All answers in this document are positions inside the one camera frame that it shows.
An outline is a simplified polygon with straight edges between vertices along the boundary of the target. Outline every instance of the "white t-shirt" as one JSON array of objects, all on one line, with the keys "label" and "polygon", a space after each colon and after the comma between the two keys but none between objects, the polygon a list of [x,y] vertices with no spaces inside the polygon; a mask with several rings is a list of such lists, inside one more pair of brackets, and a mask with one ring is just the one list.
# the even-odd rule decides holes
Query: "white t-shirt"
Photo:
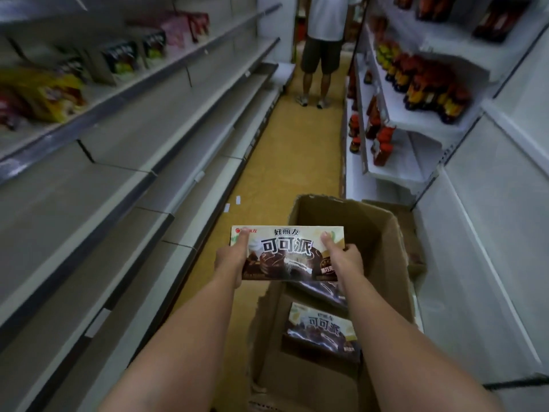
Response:
[{"label": "white t-shirt", "polygon": [[361,0],[311,0],[307,34],[321,41],[340,41],[345,31],[347,8]]}]

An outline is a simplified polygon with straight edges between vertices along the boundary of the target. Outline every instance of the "hand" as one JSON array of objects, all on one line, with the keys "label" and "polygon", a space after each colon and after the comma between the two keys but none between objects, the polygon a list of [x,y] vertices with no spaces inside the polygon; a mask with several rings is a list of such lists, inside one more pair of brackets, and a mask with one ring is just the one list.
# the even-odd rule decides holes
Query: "hand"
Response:
[{"label": "hand", "polygon": [[330,252],[335,274],[343,286],[345,286],[345,278],[350,275],[364,276],[362,256],[354,244],[348,244],[347,249],[343,250],[335,245],[332,236],[326,232],[321,234],[320,240]]},{"label": "hand", "polygon": [[234,277],[235,289],[242,283],[242,268],[248,253],[248,238],[250,230],[242,228],[234,245],[226,245],[217,249],[214,269],[216,274]]}]

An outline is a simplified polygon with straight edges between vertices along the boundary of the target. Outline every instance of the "left hand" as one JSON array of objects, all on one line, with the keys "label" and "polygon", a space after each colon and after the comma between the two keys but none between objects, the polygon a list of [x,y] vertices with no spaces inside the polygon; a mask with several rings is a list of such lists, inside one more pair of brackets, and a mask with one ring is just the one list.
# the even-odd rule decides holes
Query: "left hand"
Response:
[{"label": "left hand", "polygon": [[248,253],[248,238],[250,230],[242,228],[234,245],[225,245],[217,249],[214,269],[217,274],[227,274],[234,277],[234,287],[242,283],[242,268]]}]

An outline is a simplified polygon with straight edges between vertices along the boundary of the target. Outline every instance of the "dark shorts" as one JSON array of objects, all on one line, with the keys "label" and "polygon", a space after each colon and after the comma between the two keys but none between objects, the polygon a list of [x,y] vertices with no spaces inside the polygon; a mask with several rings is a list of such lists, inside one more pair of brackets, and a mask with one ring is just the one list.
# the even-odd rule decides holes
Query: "dark shorts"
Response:
[{"label": "dark shorts", "polygon": [[307,36],[301,57],[301,70],[314,74],[322,61],[322,73],[329,75],[339,68],[342,41],[320,41]]}]

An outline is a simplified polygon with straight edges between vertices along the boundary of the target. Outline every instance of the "aisle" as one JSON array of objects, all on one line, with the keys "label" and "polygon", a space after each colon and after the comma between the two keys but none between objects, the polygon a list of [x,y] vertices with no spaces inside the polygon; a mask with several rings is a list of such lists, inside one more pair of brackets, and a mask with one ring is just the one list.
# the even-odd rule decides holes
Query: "aisle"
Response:
[{"label": "aisle", "polygon": [[[341,102],[348,67],[349,60],[342,58],[339,71],[332,76],[329,93],[332,106],[325,110],[316,108],[317,98],[313,95],[312,106],[303,108],[294,102],[294,93],[300,90],[302,79],[301,71],[296,70],[288,93],[279,99],[230,195],[228,213],[218,219],[174,309],[209,281],[216,249],[229,242],[232,225],[284,225],[297,195],[338,195]],[[320,77],[318,69],[312,94],[319,92]],[[237,196],[240,196],[240,205],[236,205]],[[257,298],[264,294],[267,285],[244,281],[236,291],[222,376],[214,400],[218,412],[245,410],[248,327],[255,314]]]}]

